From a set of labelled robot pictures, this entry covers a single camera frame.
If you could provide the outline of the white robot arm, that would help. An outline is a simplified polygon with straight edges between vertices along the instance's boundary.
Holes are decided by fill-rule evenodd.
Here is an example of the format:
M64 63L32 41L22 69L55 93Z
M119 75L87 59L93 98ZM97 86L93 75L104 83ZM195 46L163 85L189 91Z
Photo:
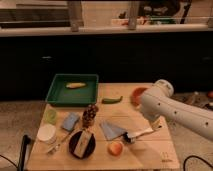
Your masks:
M213 111L173 100L174 88L170 82L160 79L146 89L141 97L142 115L154 122L160 116L167 117L206 139L213 141Z

